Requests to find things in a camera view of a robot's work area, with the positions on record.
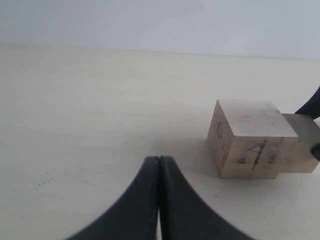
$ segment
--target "wooden block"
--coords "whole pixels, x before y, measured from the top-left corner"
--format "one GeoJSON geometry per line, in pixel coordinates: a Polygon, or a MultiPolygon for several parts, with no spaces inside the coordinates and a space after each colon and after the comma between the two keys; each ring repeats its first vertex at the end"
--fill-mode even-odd
{"type": "Polygon", "coordinates": [[[209,148],[220,178],[275,179],[298,135],[270,101],[218,100],[209,148]]]}
{"type": "Polygon", "coordinates": [[[298,141],[288,149],[284,173],[312,173],[319,161],[311,154],[311,149],[320,143],[320,127],[308,115],[283,114],[298,135],[298,141]]]}

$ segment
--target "white table surface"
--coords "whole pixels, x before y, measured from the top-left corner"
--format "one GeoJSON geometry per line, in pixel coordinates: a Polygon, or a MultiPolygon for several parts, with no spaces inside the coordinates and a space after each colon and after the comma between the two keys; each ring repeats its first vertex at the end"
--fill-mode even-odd
{"type": "Polygon", "coordinates": [[[242,231],[318,240],[320,171],[219,179],[206,137],[217,99],[293,113],[319,79],[316,61],[0,44],[0,239],[66,238],[169,155],[242,231]]]}

